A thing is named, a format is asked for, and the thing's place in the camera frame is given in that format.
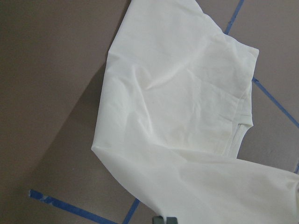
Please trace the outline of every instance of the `white garment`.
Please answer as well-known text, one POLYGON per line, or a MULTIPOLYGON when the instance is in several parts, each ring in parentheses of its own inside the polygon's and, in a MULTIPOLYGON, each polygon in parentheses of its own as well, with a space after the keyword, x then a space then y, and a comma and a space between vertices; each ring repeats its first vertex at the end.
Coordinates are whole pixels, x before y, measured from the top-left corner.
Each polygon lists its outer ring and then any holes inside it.
POLYGON ((132 0, 109 50, 92 150, 180 224, 295 224, 299 176, 236 159, 258 50, 195 0, 132 0))

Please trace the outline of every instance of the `white cloth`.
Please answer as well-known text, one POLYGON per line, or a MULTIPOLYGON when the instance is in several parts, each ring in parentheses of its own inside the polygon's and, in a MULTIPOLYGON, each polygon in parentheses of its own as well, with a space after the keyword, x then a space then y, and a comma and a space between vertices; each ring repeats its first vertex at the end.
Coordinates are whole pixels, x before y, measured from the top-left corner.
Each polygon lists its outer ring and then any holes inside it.
POLYGON ((179 224, 295 224, 299 176, 236 159, 258 50, 195 0, 133 0, 109 50, 92 150, 179 224))

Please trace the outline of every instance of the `white fabric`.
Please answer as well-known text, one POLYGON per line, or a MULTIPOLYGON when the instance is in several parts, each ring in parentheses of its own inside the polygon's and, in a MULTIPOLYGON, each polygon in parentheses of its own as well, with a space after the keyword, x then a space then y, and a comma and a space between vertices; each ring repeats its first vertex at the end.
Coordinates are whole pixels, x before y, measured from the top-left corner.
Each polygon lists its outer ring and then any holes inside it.
POLYGON ((295 224, 296 174, 236 159, 258 50, 194 0, 133 0, 109 50, 92 150, 179 224, 295 224))

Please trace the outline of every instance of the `gray floor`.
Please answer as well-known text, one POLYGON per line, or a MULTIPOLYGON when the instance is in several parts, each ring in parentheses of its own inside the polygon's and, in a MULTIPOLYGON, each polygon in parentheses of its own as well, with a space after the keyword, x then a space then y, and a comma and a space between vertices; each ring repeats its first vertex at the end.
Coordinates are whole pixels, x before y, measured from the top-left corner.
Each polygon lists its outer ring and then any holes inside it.
MULTIPOLYGON (((238 0, 199 0, 225 30, 238 0)), ((121 223, 134 197, 91 152, 107 51, 127 0, 0 3, 0 223, 93 223, 28 198, 35 189, 121 223)), ((255 77, 299 120, 298 1, 245 0, 229 33, 260 49, 255 77)), ((298 128, 253 84, 238 157, 294 171, 298 128)), ((130 223, 149 224, 144 205, 130 223)))

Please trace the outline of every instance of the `brown floor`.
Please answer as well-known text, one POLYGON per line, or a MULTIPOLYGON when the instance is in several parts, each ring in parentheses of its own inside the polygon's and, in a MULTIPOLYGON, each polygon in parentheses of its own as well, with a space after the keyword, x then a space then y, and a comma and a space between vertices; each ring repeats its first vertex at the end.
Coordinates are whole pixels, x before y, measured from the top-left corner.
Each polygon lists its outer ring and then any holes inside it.
MULTIPOLYGON (((199 0, 225 29, 238 0, 199 0)), ((107 51, 128 0, 0 3, 0 223, 93 223, 28 198, 35 189, 121 223, 134 197, 90 150, 107 51)), ((297 1, 246 0, 230 35, 260 49, 255 77, 299 120, 297 1)), ((299 130, 253 84, 239 158, 294 171, 299 130)), ((149 224, 140 205, 132 224, 149 224)))

